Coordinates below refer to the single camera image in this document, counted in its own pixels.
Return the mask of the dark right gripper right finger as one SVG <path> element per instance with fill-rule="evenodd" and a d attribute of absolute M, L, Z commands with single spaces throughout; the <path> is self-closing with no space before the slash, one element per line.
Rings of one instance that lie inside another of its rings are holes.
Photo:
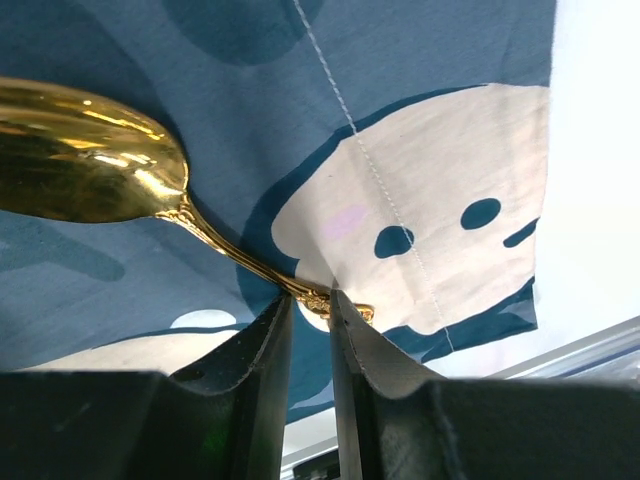
<path fill-rule="evenodd" d="M 445 378 L 330 295 L 345 479 L 635 479 L 639 390 L 629 383 Z"/>

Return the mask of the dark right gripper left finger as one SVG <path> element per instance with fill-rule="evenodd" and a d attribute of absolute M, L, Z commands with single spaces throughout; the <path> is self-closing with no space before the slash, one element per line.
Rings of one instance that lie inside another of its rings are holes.
<path fill-rule="evenodd" d="M 1 377 L 5 479 L 276 479 L 293 300 L 172 375 L 31 371 Z"/>

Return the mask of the blue cartoon mouse placemat cloth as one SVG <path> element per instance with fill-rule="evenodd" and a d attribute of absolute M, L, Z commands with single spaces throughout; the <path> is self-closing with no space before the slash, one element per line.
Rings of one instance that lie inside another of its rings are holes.
<path fill-rule="evenodd" d="M 420 362 L 534 330 L 552 1 L 5 1 L 1 71 L 121 101 L 242 250 Z M 184 230 L 1 216 L 1 366 L 172 372 L 276 289 Z"/>

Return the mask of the gold spoon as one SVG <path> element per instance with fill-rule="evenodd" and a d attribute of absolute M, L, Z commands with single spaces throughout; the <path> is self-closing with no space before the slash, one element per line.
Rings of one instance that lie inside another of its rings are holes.
<path fill-rule="evenodd" d="M 212 227 L 188 191 L 180 143 L 112 99 L 33 80 L 1 80 L 1 208 L 73 223 L 158 218 L 330 316 L 330 291 L 265 265 Z"/>

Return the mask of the aluminium mounting rail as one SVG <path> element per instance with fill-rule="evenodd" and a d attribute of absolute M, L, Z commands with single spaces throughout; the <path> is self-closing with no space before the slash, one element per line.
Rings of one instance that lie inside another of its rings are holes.
<path fill-rule="evenodd" d="M 637 381 L 639 318 L 623 321 L 496 371 L 491 379 L 578 378 Z M 293 479 L 294 468 L 337 449 L 335 410 L 326 409 L 285 428 L 280 477 Z"/>

